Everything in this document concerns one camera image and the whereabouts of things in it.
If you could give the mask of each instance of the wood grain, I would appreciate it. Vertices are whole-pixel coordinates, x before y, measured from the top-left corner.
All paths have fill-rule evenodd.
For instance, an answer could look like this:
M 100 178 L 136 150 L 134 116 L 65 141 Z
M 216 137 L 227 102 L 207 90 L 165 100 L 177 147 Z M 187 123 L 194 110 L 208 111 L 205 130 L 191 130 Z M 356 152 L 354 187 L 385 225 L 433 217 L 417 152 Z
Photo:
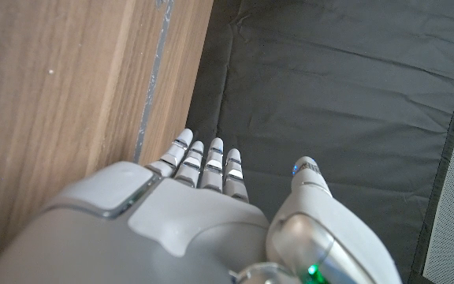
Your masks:
M 206 36 L 197 27 L 207 27 L 212 5 L 213 0 L 175 0 L 140 164 L 158 159 L 185 127 Z
M 211 3 L 175 0 L 165 49 L 181 55 L 162 59 L 159 82 L 174 87 L 155 98 L 179 105 L 156 101 L 163 119 L 149 128 L 184 125 Z M 0 0 L 0 252 L 65 185 L 132 160 L 165 11 L 155 0 Z M 174 35 L 184 31 L 192 38 Z M 148 133 L 144 153 L 163 140 Z

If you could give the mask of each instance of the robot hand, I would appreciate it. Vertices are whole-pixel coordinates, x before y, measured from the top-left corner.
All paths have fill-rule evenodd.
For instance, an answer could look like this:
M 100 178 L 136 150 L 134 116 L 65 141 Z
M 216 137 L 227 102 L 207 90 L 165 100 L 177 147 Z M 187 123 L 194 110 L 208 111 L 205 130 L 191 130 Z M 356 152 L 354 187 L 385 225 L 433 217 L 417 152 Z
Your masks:
M 400 283 L 313 159 L 297 161 L 269 224 L 248 203 L 240 153 L 223 169 L 215 138 L 202 166 L 203 143 L 191 142 L 186 129 L 146 167 L 119 162 L 70 185 L 0 257 L 0 282 Z

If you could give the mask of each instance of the gray plastic casing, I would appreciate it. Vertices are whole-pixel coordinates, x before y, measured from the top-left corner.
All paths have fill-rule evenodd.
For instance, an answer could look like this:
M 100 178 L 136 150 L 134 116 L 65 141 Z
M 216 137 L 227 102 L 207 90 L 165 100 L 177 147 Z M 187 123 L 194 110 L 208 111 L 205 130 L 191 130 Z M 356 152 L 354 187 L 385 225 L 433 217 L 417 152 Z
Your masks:
M 138 182 L 125 178 L 134 175 Z M 110 192 L 119 204 L 106 201 Z M 228 208 L 235 214 L 211 218 Z M 186 223 L 180 215 L 188 215 Z M 164 248 L 159 234 L 131 228 L 131 218 L 167 237 L 187 235 L 183 253 Z M 268 226 L 250 204 L 116 163 L 68 187 L 34 217 L 1 255 L 0 283 L 232 283 L 229 271 L 266 259 Z

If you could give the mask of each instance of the metal strip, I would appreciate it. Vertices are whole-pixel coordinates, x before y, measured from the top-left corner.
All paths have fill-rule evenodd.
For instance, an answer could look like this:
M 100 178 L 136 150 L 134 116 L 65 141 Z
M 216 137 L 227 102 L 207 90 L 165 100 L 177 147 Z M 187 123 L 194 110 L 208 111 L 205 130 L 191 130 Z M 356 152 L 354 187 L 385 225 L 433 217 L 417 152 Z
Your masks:
M 139 162 L 141 151 L 143 149 L 143 141 L 145 137 L 145 130 L 147 129 L 148 118 L 150 117 L 151 104 L 154 100 L 155 89 L 157 87 L 158 68 L 161 65 L 162 53 L 164 51 L 164 44 L 166 43 L 167 30 L 169 29 L 169 22 L 171 21 L 171 12 L 173 11 L 174 0 L 169 0 L 167 3 L 166 14 L 162 19 L 161 34 L 158 37 L 157 51 L 155 53 L 154 67 L 151 71 L 150 83 L 148 85 L 147 101 L 143 108 L 141 115 L 140 130 L 136 140 L 136 150 L 134 151 L 134 163 Z

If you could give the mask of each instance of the dark gray cloth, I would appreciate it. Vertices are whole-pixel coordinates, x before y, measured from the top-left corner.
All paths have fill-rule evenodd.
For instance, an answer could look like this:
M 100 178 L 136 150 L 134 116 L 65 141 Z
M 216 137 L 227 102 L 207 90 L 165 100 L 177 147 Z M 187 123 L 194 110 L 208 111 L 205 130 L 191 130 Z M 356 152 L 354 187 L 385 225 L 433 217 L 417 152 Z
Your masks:
M 453 109 L 454 0 L 216 0 L 187 127 L 270 219 L 314 158 L 406 281 Z

